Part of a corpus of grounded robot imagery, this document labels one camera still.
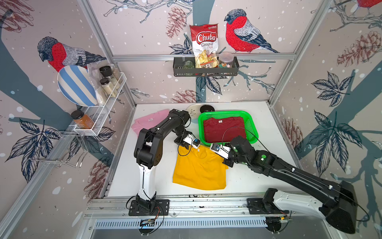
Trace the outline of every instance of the green plastic basket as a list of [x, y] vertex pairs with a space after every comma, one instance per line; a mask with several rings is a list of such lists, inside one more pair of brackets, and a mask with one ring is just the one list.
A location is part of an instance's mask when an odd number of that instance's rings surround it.
[[255, 127], [255, 124], [253, 123], [251, 115], [245, 111], [215, 111], [215, 112], [204, 112], [204, 113], [200, 114], [199, 118], [198, 118], [200, 141], [206, 146], [211, 145], [211, 143], [207, 143], [205, 138], [204, 138], [204, 124], [203, 124], [203, 122], [205, 120], [207, 120], [209, 118], [224, 119], [224, 118], [228, 118], [228, 117], [242, 117], [244, 120], [245, 129], [246, 129], [245, 132], [247, 134], [247, 140], [251, 144], [256, 143], [256, 141], [257, 141], [256, 137], [258, 138], [259, 134], [257, 133], [256, 127]]

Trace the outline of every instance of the red-breasted bird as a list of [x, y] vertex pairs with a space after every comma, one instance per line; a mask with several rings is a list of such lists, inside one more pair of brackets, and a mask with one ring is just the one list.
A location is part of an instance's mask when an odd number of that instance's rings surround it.
[[225, 38], [228, 44], [237, 52], [248, 52], [255, 49], [267, 49], [278, 53], [267, 43], [260, 34], [260, 30], [254, 27], [247, 18], [243, 9], [234, 9], [225, 17], [227, 22], [227, 31]]
[[48, 60], [49, 64], [53, 66], [57, 72], [67, 65], [78, 65], [87, 68], [88, 63], [106, 59], [106, 57], [92, 54], [82, 48], [62, 44], [50, 36], [41, 39], [37, 50], [41, 60]]
[[340, 2], [338, 4], [338, 6], [342, 5], [342, 4], [345, 4], [347, 2], [357, 2], [357, 6], [354, 6], [353, 8], [355, 8], [354, 12], [352, 13], [352, 15], [355, 14], [355, 12], [359, 9], [359, 8], [367, 8], [367, 12], [368, 15], [371, 15], [372, 13], [370, 13], [370, 8], [374, 5], [377, 5], [378, 3], [382, 2], [382, 0], [346, 0], [346, 1], [343, 1], [343, 2]]

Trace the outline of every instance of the blue striped plate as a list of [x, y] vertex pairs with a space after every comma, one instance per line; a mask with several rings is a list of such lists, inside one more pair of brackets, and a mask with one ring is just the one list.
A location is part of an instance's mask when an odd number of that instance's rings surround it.
[[96, 92], [88, 79], [87, 69], [67, 65], [57, 75], [58, 88], [68, 100], [79, 106], [95, 106]]

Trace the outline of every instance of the black metal shelf basket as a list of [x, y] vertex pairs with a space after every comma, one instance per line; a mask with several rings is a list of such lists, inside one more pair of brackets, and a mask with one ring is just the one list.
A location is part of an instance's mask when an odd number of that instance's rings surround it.
[[174, 57], [174, 76], [237, 76], [239, 72], [239, 62], [236, 57], [233, 59], [231, 68], [183, 68], [184, 61], [192, 61], [195, 65], [195, 57]]

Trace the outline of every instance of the orange spice jar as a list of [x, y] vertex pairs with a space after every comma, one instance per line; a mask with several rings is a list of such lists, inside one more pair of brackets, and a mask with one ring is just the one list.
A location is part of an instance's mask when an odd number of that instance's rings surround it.
[[80, 110], [73, 111], [70, 116], [73, 118], [74, 122], [82, 129], [91, 129], [94, 125], [92, 119]]

